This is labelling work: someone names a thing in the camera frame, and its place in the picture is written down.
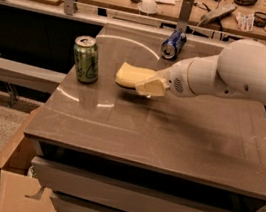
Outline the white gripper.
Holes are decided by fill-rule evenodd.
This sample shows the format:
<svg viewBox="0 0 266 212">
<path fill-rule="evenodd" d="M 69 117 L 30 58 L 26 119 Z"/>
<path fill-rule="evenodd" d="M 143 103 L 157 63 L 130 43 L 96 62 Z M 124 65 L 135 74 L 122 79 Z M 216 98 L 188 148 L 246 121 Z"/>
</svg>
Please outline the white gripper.
<svg viewBox="0 0 266 212">
<path fill-rule="evenodd" d="M 157 71 L 158 76 L 167 77 L 169 90 L 179 98 L 195 96 L 188 82 L 188 71 L 192 63 L 193 60 L 188 58 L 176 62 L 169 68 Z M 150 78 L 135 85 L 138 95 L 149 97 L 163 97 L 166 94 L 166 88 L 167 84 L 162 78 Z"/>
</svg>

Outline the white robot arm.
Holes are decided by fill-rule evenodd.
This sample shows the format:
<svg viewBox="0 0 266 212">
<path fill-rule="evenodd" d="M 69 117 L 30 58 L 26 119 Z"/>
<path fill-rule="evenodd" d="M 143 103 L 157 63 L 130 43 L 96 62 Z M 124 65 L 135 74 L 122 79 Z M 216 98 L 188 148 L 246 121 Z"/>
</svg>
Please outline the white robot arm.
<svg viewBox="0 0 266 212">
<path fill-rule="evenodd" d="M 266 46 L 257 41 L 238 40 L 221 53 L 180 60 L 135 85 L 143 96 L 179 97 L 210 95 L 246 98 L 266 106 Z"/>
</svg>

